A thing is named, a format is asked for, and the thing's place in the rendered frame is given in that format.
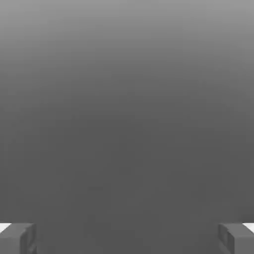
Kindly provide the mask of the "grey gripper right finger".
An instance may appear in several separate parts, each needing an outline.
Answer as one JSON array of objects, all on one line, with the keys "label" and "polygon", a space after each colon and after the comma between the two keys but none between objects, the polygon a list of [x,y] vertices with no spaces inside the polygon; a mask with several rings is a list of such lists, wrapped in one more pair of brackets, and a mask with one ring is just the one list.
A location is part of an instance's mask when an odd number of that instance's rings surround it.
[{"label": "grey gripper right finger", "polygon": [[254,254],[254,223],[220,223],[221,254]]}]

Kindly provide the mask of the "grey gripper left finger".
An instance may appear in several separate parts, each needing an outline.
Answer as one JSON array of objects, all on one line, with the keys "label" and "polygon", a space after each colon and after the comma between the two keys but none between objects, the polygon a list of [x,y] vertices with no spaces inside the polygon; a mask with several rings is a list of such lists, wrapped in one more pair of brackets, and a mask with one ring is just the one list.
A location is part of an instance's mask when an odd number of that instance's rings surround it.
[{"label": "grey gripper left finger", "polygon": [[37,254],[34,223],[0,223],[0,254]]}]

